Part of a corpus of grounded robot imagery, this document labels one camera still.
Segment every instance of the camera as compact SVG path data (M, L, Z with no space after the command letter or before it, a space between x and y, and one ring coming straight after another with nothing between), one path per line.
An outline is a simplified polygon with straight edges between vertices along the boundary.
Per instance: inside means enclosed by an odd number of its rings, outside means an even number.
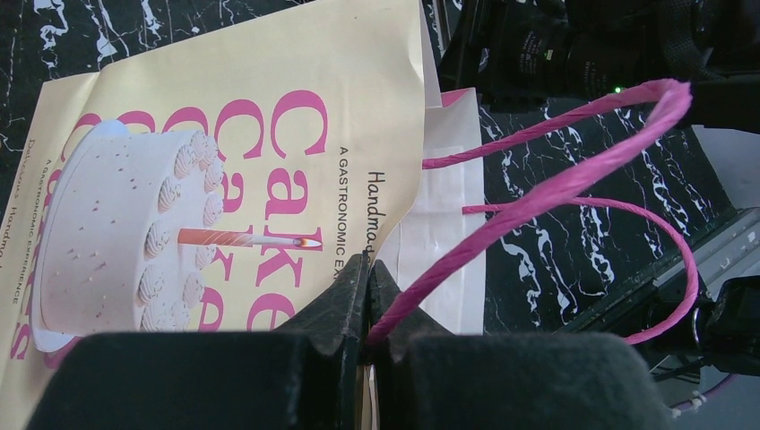
M591 100L652 79L757 73L757 3L469 0L439 78L443 90L477 87L494 112L523 112L548 97ZM473 60L485 66L473 70Z

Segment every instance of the black foam pad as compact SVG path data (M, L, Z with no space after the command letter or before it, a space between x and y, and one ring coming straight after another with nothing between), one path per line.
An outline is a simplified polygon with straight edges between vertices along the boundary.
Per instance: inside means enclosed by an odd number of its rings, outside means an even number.
M643 360L611 335L420 337L396 367L407 409L382 428L670 427Z

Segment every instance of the candle flame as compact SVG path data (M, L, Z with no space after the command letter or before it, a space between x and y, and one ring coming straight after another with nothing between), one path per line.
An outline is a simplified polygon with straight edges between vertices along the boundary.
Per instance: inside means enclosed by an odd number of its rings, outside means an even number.
M299 248L317 248L319 246L322 246L322 242L314 239L307 239L305 237L301 237L298 239L298 243L296 244Z

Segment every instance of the printed cake illustration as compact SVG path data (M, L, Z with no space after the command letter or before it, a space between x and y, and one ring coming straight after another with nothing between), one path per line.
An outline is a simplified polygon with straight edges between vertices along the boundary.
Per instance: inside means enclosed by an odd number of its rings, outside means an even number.
M43 331L181 331L203 297L216 246L177 237L221 216L216 141L110 123L82 139L48 208L32 292L38 347Z

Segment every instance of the white paper bag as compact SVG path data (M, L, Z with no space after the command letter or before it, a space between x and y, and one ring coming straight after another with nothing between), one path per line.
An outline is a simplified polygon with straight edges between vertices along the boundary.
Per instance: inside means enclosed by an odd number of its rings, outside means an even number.
M446 93L441 107L426 110L424 158L479 145L474 89ZM462 215L462 206L483 204L483 195L481 159L423 171L414 205L377 256L402 290L486 222L484 214ZM485 295L486 255L481 254L444 281L420 307L453 333L481 334Z

